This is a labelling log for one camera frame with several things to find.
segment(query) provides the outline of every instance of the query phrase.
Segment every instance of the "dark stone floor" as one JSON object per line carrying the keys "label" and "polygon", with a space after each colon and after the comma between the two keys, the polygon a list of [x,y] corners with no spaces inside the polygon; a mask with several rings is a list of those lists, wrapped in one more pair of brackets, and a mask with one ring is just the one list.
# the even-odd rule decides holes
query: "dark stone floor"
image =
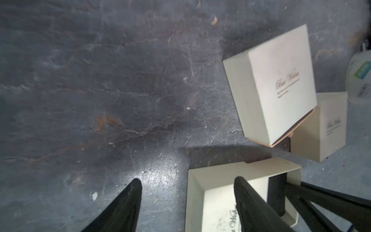
{"label": "dark stone floor", "polygon": [[221,63],[307,23],[317,91],[345,91],[369,17],[366,0],[2,1],[1,231],[78,232],[139,178],[137,231],[181,232],[188,169],[275,156],[371,199],[369,107],[318,164],[244,138]]}

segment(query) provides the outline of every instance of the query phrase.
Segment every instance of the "box lid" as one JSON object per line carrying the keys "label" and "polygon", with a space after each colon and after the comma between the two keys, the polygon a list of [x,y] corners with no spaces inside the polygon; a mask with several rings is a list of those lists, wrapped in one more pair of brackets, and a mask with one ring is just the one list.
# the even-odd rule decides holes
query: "box lid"
{"label": "box lid", "polygon": [[247,53],[272,144],[317,105],[307,26]]}

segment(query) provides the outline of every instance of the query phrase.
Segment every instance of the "small white debris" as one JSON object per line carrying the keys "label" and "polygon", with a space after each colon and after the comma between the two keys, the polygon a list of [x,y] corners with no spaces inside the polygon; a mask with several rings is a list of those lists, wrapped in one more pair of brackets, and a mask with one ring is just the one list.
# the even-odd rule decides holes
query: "small white debris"
{"label": "small white debris", "polygon": [[98,197],[98,193],[97,192],[93,193],[93,195],[92,195],[93,201],[95,201],[97,197]]}

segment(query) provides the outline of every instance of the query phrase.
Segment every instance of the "plastic container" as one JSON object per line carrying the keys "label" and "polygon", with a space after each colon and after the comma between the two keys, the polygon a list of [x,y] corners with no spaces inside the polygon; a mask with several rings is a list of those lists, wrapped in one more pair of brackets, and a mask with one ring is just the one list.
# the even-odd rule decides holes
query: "plastic container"
{"label": "plastic container", "polygon": [[371,104],[371,50],[356,53],[347,72],[348,99],[353,104]]}

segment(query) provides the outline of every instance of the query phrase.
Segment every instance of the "cardboard edge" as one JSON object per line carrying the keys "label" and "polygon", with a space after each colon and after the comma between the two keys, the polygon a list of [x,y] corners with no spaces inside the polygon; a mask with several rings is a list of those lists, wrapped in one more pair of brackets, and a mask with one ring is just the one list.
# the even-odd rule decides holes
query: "cardboard edge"
{"label": "cardboard edge", "polygon": [[265,143],[262,143],[262,142],[259,142],[259,141],[256,141],[256,140],[253,140],[253,139],[250,139],[250,141],[253,141],[253,142],[256,142],[256,143],[259,143],[261,145],[264,145],[264,146],[267,146],[267,147],[274,147],[275,145],[279,144],[282,140],[284,140],[287,136],[289,136],[289,134],[291,134],[292,132],[294,132],[294,130],[296,128],[298,128],[310,115],[312,115],[312,113],[315,111],[315,108],[312,109],[311,111],[309,111],[306,115],[304,115],[304,117],[302,117],[297,123],[295,123],[288,131],[286,131],[286,133],[283,134],[283,136],[281,136],[277,141],[275,141],[272,145],[268,145],[268,144],[265,144]]}

